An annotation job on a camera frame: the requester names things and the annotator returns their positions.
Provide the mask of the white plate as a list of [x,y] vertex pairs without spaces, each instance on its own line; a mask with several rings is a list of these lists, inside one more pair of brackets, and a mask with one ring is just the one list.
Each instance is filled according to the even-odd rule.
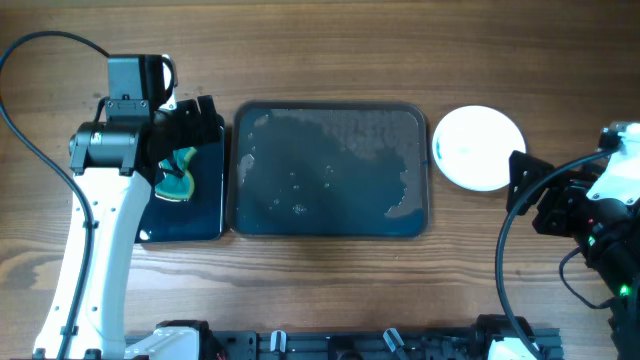
[[477,192],[509,184],[509,157],[514,151],[526,151],[520,129],[504,113],[481,105],[447,113],[432,138],[432,153],[440,171],[454,184]]

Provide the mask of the yellow green sponge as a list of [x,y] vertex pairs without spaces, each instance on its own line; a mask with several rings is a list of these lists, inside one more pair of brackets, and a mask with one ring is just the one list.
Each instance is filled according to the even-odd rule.
[[161,178],[154,187],[155,196],[169,202],[189,201],[195,191],[194,177],[189,165],[197,150],[194,147],[174,150],[159,163]]

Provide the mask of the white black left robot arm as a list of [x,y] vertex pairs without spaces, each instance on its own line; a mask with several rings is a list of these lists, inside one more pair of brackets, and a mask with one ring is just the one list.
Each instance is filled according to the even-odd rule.
[[109,95],[69,144],[71,226],[35,359],[122,359],[133,245],[151,198],[186,202],[191,163],[222,140],[209,96],[177,101],[167,55],[112,55]]

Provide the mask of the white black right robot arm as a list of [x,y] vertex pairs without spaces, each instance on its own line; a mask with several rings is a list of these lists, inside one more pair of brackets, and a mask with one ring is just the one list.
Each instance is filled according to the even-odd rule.
[[601,131],[598,149],[555,167],[520,151],[509,157],[507,216],[498,235],[495,281],[505,313],[501,327],[483,336],[489,359],[551,359],[544,344],[510,306],[504,279],[506,240],[516,217],[537,209],[532,225],[542,235],[575,240],[611,298],[590,309],[610,310],[611,339],[620,359],[639,356],[639,125],[614,122]]

